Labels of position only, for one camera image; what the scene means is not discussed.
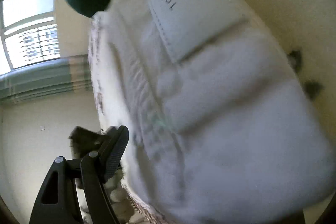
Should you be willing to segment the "white knit gloved hand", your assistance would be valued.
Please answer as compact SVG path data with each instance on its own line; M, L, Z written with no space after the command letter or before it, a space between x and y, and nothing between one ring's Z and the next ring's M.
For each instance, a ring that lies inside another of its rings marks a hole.
M119 223L149 223L146 218L135 210L129 195L121 185L122 169L119 168L114 176L105 184L104 188L112 209Z

